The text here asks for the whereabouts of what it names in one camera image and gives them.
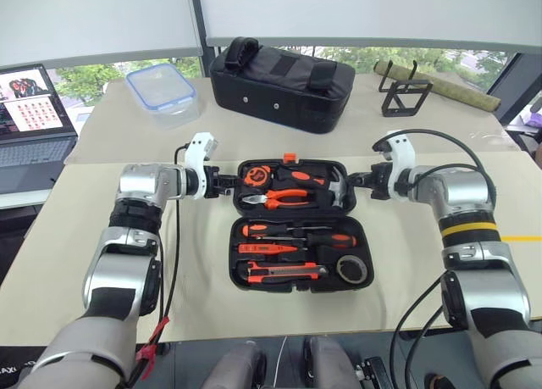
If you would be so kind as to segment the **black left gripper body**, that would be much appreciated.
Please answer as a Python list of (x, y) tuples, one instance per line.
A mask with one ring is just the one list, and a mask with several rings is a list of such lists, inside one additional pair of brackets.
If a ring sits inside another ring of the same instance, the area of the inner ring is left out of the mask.
[(206, 166), (205, 175), (206, 175), (206, 182), (207, 182), (205, 198), (211, 199), (211, 198), (217, 198), (221, 195), (224, 195), (225, 189), (223, 188), (221, 184), (219, 167)]

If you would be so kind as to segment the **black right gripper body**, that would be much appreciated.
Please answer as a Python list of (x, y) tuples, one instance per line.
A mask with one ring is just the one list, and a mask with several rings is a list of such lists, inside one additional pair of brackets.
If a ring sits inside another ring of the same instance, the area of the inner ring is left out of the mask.
[(371, 198), (376, 200), (388, 200), (389, 194), (389, 181), (393, 164), (378, 163), (371, 166), (371, 173), (368, 180), (369, 188), (372, 190)]

